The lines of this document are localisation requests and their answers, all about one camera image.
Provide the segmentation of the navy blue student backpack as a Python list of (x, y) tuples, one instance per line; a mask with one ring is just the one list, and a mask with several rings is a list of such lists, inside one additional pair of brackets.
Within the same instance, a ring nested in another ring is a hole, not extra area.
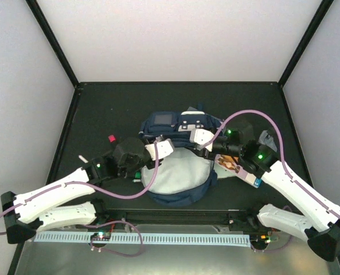
[(142, 123), (139, 137), (153, 143), (156, 138), (170, 139), (175, 151), (161, 160), (158, 168), (142, 169), (141, 182), (147, 194), (169, 207), (188, 206), (200, 200), (217, 182), (214, 158), (196, 156), (196, 145), (190, 142), (194, 128), (216, 132), (222, 121), (201, 110), (199, 112), (159, 111)]

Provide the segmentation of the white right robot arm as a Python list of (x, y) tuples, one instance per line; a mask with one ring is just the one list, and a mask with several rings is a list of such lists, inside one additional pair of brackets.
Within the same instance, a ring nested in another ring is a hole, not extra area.
[(242, 143), (229, 132), (225, 136), (196, 127), (190, 141), (206, 156), (214, 153), (237, 158), (241, 169), (261, 179), (284, 196), (300, 213), (263, 206), (257, 218), (265, 227), (273, 227), (307, 242), (320, 258), (332, 262), (340, 254), (340, 206), (325, 198), (306, 183), (276, 152), (255, 140)]

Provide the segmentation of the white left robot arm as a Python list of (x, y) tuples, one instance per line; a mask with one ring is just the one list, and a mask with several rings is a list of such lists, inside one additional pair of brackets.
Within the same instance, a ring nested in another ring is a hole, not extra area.
[(172, 152), (173, 149), (167, 149), (157, 140), (152, 144), (134, 137), (121, 143), (112, 140), (108, 152), (53, 183), (24, 194), (6, 192), (1, 195), (3, 235), (9, 244), (19, 244), (39, 231), (70, 225), (90, 226), (99, 215), (93, 203), (78, 206), (65, 206), (65, 203), (95, 192), (124, 200), (138, 198), (149, 188), (133, 195), (119, 195), (103, 189), (101, 183), (125, 178), (144, 166), (154, 168), (155, 178), (160, 160)]

